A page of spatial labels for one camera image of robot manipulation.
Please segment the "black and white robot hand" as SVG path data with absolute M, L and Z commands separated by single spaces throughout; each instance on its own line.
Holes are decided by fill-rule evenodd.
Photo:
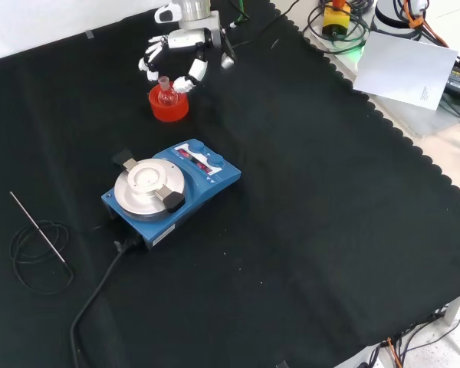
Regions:
M 220 25 L 217 11 L 210 11 L 208 17 L 198 20 L 179 19 L 179 28 L 175 31 L 150 38 L 149 47 L 140 58 L 138 68 L 146 74 L 148 81 L 157 81 L 159 70 L 156 62 L 164 52 L 194 51 L 195 59 L 189 71 L 177 77 L 172 84 L 177 93 L 185 94 L 203 80 L 208 68 L 205 53 L 212 48 L 222 52 L 222 68 L 229 69 L 237 61 L 233 47 Z

